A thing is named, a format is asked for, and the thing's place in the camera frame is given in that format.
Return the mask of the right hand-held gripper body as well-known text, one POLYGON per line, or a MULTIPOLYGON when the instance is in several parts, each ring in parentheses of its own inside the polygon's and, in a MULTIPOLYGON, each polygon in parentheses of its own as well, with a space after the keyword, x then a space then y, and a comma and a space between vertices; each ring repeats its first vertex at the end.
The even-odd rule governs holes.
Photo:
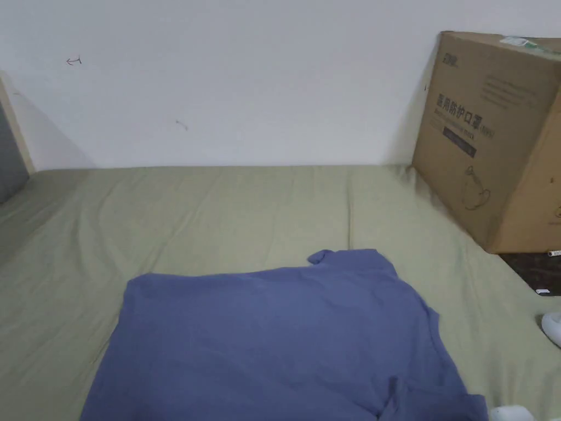
POLYGON ((520 405, 499 406, 489 411, 490 421, 534 421, 530 411, 520 405))

